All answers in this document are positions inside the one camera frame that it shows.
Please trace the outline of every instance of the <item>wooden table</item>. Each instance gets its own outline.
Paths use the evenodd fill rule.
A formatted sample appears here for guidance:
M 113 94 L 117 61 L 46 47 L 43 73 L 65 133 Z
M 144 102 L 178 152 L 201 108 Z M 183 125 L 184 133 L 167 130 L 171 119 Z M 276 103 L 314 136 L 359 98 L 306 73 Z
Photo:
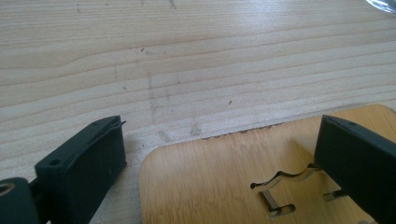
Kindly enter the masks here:
M 141 221 L 156 147 L 380 103 L 396 17 L 365 1 L 1 1 L 0 178 L 120 114 L 128 167 L 92 223 Z

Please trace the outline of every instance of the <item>light wood surface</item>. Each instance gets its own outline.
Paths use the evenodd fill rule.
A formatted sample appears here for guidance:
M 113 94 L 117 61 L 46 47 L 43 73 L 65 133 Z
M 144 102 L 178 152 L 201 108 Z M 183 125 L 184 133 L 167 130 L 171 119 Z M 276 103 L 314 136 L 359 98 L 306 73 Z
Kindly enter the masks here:
M 396 142 L 396 114 L 382 105 L 332 115 Z M 267 181 L 277 171 L 298 174 L 314 162 L 319 125 L 317 116 L 152 151 L 139 175 L 144 222 L 371 223 L 349 197 L 324 201 L 323 194 L 339 187 L 323 171 L 271 189 L 279 205 L 296 206 L 294 213 L 281 217 L 269 218 L 261 196 L 250 189 L 250 183 Z
M 0 1 L 0 178 L 120 114 L 128 167 L 92 223 L 139 223 L 156 147 L 380 103 L 396 17 L 364 0 Z

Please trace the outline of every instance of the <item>wood grain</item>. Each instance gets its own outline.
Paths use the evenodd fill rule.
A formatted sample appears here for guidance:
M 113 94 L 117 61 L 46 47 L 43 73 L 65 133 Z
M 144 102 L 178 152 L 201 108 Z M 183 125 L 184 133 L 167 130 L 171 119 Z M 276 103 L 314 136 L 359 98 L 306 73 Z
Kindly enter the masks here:
M 93 223 L 141 221 L 155 147 L 380 103 L 396 18 L 364 1 L 0 1 L 0 178 L 121 114 L 128 168 Z
M 396 142 L 396 114 L 382 105 L 333 113 Z M 313 154 L 320 116 L 246 133 L 160 147 L 142 163 L 139 188 L 145 223 L 361 223 L 373 219 L 349 197 L 325 202 L 339 187 L 324 172 L 271 189 L 279 205 L 296 211 L 269 218 L 250 183 L 277 171 L 298 174 Z

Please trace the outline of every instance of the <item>plywood piece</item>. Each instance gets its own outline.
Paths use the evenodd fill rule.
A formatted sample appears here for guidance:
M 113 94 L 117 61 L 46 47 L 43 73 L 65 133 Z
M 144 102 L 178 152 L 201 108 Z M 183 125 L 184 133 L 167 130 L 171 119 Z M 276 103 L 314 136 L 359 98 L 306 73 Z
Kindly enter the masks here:
M 396 114 L 370 105 L 332 113 L 396 141 Z M 272 195 L 289 215 L 269 218 L 252 182 L 277 171 L 301 172 L 318 137 L 320 117 L 160 147 L 144 160 L 139 174 L 145 223 L 358 223 L 373 219 L 349 197 L 324 202 L 322 194 L 339 187 L 323 171 L 302 182 L 283 181 Z

